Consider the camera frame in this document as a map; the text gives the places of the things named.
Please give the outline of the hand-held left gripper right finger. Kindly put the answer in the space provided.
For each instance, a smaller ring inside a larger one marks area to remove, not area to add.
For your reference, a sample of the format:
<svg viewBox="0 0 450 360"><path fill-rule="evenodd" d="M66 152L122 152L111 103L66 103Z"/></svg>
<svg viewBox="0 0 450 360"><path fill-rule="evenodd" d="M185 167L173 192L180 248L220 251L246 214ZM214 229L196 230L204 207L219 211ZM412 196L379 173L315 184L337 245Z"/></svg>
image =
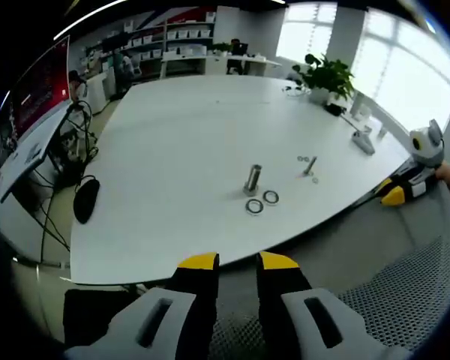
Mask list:
<svg viewBox="0 0 450 360"><path fill-rule="evenodd" d="M256 258L259 322L270 359L408 359L371 337L365 320L332 292L313 288L297 262L262 251Z"/></svg>

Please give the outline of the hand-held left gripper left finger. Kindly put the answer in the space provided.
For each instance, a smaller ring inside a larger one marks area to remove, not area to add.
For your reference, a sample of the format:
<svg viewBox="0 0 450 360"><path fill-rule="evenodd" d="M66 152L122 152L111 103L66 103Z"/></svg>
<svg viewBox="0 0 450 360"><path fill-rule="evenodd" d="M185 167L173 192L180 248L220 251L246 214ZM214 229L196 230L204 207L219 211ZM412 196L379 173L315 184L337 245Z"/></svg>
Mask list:
<svg viewBox="0 0 450 360"><path fill-rule="evenodd" d="M217 319L218 253L181 261L164 288L118 312L104 336L65 351L66 359L207 359Z"/></svg>

